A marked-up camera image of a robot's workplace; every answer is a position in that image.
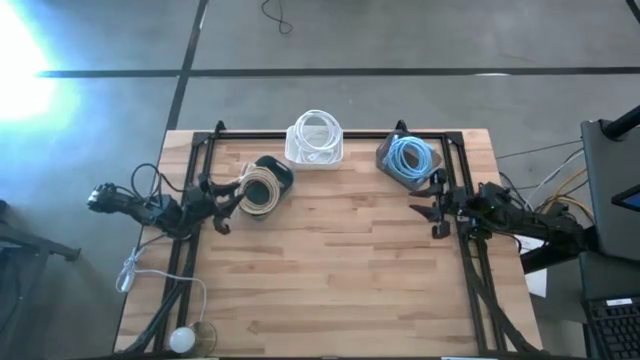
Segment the brass round lamp base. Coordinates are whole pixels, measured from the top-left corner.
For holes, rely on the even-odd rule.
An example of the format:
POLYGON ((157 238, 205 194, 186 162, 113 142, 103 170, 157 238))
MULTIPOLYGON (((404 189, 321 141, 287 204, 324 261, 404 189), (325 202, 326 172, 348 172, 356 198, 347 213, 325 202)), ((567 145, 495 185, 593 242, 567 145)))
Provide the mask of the brass round lamp base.
POLYGON ((197 321, 189 326, 195 336, 195 342, 188 354, 192 357, 208 357, 217 345, 217 330, 207 321, 197 321))

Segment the blue lit small screen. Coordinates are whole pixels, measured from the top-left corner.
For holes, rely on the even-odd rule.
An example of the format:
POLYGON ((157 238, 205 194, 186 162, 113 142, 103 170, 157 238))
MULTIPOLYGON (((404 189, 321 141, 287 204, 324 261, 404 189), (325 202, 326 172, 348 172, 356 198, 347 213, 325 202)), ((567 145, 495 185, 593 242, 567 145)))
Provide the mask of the blue lit small screen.
POLYGON ((613 205, 640 212, 640 184, 631 187, 611 198, 613 205))

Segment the black floor stand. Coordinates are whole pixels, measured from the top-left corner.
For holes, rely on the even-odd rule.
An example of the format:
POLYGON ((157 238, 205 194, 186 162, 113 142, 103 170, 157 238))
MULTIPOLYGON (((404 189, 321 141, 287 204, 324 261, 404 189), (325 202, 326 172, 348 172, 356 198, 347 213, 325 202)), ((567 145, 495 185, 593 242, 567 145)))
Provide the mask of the black floor stand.
POLYGON ((0 200, 0 360, 13 360, 26 329, 26 312, 48 258, 76 261, 79 248, 20 230, 7 219, 8 204, 0 200))

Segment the black round pole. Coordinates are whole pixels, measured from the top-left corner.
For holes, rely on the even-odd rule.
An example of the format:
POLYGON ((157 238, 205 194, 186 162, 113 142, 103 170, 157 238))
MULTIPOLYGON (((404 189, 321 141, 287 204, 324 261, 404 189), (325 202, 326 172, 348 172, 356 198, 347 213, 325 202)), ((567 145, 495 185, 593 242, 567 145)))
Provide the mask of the black round pole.
POLYGON ((621 140, 632 129, 640 126, 640 105, 614 121, 603 123, 602 132, 612 141, 621 140))

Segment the white plastic bin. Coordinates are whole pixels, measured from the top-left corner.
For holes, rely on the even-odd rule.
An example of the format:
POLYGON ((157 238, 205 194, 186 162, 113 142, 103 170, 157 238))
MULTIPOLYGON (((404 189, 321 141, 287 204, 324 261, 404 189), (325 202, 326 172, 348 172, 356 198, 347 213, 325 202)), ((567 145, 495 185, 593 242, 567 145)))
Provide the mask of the white plastic bin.
POLYGON ((342 165, 343 160, 343 148, 342 145, 338 146, 336 156, 331 158, 327 163, 306 163, 303 162, 300 156, 301 150, 294 141, 294 126, 289 126, 286 130, 285 140, 285 158, 287 159, 289 166, 295 171, 334 171, 338 170, 342 165))

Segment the white round lamp bulb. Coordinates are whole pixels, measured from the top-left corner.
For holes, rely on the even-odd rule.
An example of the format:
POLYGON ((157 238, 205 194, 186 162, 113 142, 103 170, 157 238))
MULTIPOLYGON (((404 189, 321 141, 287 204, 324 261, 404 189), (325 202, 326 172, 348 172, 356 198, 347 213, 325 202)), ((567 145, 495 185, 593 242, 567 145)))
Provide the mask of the white round lamp bulb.
POLYGON ((169 347, 178 354, 191 351, 196 345, 195 332, 190 327, 179 327, 169 337, 169 347))

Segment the grey computer panel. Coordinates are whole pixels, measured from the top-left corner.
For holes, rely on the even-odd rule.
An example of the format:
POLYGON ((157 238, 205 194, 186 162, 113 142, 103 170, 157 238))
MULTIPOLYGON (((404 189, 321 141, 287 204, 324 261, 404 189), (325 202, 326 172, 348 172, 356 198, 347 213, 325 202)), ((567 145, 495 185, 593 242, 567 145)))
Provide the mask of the grey computer panel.
POLYGON ((600 251, 640 261, 640 212, 611 203, 611 198, 640 184, 640 127, 621 140, 602 132, 603 123, 581 124, 584 156, 600 251))

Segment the dark green plastic bin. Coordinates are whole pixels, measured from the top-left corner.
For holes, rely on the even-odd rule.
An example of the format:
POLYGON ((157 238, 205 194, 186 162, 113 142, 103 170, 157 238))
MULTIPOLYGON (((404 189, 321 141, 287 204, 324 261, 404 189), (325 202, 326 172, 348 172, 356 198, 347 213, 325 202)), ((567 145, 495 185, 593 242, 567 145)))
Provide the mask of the dark green plastic bin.
POLYGON ((278 159, 265 155, 241 169, 238 194, 244 199, 240 210, 255 220, 270 215, 291 189, 294 173, 278 159))

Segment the black metal table frame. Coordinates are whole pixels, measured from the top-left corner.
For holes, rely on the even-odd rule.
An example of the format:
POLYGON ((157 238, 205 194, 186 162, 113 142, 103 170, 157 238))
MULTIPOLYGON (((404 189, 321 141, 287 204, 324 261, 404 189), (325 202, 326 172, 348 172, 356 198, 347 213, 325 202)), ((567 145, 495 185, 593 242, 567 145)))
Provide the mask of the black metal table frame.
MULTIPOLYGON (((231 232, 202 225, 194 273, 216 357, 477 355, 459 241, 433 240, 408 190, 380 172, 391 130, 347 131, 338 170, 296 171, 263 220, 239 211, 231 232)), ((488 244, 501 307, 542 347, 514 241, 488 244)))

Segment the white paper sheet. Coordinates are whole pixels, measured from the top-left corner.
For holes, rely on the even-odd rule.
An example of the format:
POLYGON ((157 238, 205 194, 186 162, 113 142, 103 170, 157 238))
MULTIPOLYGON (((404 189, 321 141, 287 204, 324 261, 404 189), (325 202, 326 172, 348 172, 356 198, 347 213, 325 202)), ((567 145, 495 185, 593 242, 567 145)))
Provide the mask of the white paper sheet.
MULTIPOLYGON (((524 255, 538 249, 543 241, 526 236, 516 235, 516 243, 519 246, 519 254, 524 255)), ((547 269, 538 270, 525 275, 528 291, 531 295, 545 298, 547 294, 547 269)))

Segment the black diagonal bar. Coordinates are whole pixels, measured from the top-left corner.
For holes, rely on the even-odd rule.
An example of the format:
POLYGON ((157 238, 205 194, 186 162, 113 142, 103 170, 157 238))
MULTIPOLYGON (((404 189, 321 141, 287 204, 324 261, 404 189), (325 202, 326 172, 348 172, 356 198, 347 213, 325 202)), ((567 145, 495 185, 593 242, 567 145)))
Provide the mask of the black diagonal bar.
POLYGON ((585 252, 596 252, 598 237, 593 234, 579 234, 554 237, 541 247, 529 250, 519 256, 524 273, 529 274, 576 259, 585 252))

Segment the black power adapter box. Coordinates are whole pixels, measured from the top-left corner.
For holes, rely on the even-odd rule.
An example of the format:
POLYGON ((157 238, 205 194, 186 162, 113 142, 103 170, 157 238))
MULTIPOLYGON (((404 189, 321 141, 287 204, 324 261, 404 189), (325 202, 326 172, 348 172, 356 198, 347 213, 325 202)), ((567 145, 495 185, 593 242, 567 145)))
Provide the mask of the black power adapter box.
POLYGON ((569 206, 559 200, 551 200, 541 209, 541 213, 553 219, 565 218, 570 215, 569 206))

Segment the black keyboard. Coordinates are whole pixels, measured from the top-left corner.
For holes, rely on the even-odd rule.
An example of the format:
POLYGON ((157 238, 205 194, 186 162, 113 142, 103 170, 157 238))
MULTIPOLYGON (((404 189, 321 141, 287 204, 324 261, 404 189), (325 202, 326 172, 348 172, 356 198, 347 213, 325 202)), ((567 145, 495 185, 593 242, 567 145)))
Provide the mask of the black keyboard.
POLYGON ((583 308, 603 359, 640 360, 640 297, 585 300, 583 308))

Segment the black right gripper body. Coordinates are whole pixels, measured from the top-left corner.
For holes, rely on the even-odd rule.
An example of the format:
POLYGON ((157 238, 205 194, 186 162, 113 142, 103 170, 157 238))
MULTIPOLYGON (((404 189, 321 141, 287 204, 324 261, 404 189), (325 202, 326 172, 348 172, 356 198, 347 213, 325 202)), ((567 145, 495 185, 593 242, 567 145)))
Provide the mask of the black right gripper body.
POLYGON ((431 175, 431 188, 436 198, 435 223, 443 225, 447 223, 446 215, 458 216, 464 212, 467 203, 473 197, 473 192, 465 187, 453 186, 446 189, 448 173, 444 168, 439 168, 431 175))

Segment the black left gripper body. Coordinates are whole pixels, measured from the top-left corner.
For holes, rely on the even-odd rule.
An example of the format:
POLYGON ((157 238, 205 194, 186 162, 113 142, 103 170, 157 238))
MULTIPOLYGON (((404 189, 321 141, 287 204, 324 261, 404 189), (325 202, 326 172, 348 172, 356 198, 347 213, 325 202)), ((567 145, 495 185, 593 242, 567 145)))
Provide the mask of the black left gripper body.
POLYGON ((194 224, 219 213, 218 204, 211 193, 209 176, 201 173, 195 184, 187 186, 183 193, 183 223, 194 224))

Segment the grey translucent plastic bin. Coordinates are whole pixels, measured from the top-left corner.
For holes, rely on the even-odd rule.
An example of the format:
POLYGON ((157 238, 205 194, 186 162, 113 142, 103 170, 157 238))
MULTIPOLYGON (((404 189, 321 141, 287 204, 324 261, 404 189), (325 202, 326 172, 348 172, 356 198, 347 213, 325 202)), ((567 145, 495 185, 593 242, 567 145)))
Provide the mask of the grey translucent plastic bin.
POLYGON ((376 149, 376 167, 409 190, 419 189, 442 164, 434 145, 401 130, 376 149))

